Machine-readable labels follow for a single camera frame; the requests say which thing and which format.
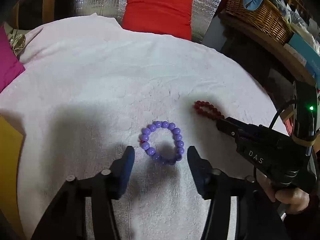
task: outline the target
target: red pillow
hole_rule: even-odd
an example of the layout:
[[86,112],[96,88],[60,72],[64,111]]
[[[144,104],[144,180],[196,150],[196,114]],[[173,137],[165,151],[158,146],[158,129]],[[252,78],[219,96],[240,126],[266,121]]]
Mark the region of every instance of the red pillow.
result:
[[11,50],[4,28],[0,27],[0,92],[25,68]]
[[192,0],[127,0],[122,28],[191,41]]

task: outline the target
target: wooden chair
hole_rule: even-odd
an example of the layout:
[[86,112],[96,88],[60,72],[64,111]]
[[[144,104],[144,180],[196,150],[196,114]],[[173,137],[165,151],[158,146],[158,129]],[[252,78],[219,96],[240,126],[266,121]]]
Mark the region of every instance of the wooden chair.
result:
[[[19,0],[12,9],[13,28],[19,29],[19,5],[25,0]],[[54,3],[55,0],[42,1],[42,23],[49,23],[54,21]]]

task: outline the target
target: yellow cushion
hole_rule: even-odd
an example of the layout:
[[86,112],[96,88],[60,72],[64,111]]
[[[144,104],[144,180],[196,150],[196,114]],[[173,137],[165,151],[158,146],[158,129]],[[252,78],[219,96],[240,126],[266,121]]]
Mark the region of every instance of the yellow cushion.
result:
[[17,168],[23,136],[0,116],[0,209],[23,239],[17,203]]

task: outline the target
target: black cable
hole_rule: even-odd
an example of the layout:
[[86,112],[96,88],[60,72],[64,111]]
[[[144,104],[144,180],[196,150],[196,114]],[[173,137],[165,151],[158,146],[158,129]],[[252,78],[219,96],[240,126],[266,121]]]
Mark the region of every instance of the black cable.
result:
[[273,126],[275,125],[276,120],[278,119],[279,115],[282,113],[282,111],[284,111],[285,109],[287,109],[289,107],[289,105],[292,105],[296,102],[295,99],[291,99],[288,102],[285,102],[280,108],[279,110],[276,112],[275,116],[273,117],[271,124],[269,125],[269,129],[272,129]]

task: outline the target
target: wooden shelf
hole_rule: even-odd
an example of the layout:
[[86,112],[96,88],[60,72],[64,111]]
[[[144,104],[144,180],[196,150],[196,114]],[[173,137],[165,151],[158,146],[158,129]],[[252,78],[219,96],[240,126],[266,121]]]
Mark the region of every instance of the wooden shelf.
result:
[[219,14],[219,18],[224,25],[232,27],[245,34],[274,55],[296,80],[306,82],[310,85],[316,84],[315,79],[311,76],[308,70],[273,38],[238,18],[228,15],[227,13]]

